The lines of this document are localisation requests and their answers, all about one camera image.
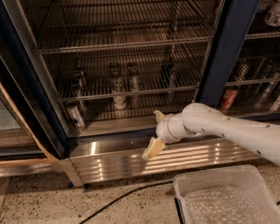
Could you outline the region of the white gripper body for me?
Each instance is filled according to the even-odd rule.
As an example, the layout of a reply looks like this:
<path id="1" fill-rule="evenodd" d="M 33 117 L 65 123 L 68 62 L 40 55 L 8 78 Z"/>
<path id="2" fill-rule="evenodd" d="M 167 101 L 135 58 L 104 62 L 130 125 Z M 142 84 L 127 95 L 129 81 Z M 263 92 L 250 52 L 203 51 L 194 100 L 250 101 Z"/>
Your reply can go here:
<path id="1" fill-rule="evenodd" d="M 165 144 L 172 144 L 190 137 L 190 131 L 184 126 L 181 113 L 168 114 L 157 123 L 156 135 Z"/>

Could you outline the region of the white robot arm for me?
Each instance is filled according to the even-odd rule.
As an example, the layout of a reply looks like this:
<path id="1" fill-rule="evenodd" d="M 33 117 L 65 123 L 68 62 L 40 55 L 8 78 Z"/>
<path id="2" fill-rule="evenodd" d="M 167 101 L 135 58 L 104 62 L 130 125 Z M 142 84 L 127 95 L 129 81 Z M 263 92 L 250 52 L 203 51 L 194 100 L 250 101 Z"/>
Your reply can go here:
<path id="1" fill-rule="evenodd" d="M 187 105 L 180 113 L 164 115 L 155 110 L 156 135 L 142 154 L 150 160 L 162 152 L 166 144 L 183 138 L 215 135 L 244 147 L 280 166 L 280 125 L 238 119 L 222 114 L 204 104 Z"/>

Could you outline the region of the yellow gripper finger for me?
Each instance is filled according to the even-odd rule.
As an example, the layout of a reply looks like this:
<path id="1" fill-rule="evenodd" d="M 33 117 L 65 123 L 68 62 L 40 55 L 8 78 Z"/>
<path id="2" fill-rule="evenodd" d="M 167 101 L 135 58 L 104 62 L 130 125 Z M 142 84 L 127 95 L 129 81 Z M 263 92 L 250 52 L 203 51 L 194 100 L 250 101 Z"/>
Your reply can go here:
<path id="1" fill-rule="evenodd" d="M 159 123 L 161 119 L 164 117 L 164 114 L 160 112 L 160 110 L 155 110 L 154 115 L 156 116 L 156 122 Z"/>
<path id="2" fill-rule="evenodd" d="M 143 160 L 150 160 L 156 157 L 165 148 L 165 143 L 159 138 L 152 137 L 149 141 L 147 149 L 142 154 Z"/>

